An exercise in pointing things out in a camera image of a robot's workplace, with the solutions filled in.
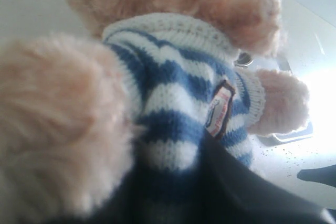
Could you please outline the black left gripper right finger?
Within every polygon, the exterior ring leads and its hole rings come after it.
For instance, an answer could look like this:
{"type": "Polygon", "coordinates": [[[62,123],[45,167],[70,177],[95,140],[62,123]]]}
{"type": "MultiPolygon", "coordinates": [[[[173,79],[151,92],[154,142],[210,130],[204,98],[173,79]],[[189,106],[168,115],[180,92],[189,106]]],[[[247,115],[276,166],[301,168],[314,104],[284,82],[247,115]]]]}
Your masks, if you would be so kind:
{"type": "Polygon", "coordinates": [[[306,182],[335,184],[335,165],[315,169],[302,169],[297,173],[297,178],[306,182]]]}

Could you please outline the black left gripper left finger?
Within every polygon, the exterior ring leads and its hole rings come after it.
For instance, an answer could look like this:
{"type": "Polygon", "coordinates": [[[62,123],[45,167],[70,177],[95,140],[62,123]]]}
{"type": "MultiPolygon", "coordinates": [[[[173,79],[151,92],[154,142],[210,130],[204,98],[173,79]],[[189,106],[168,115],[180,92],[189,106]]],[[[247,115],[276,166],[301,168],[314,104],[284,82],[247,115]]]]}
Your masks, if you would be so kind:
{"type": "Polygon", "coordinates": [[[101,210],[54,223],[335,223],[334,210],[264,180],[210,135],[196,174],[186,175],[157,175],[138,162],[101,210]]]}

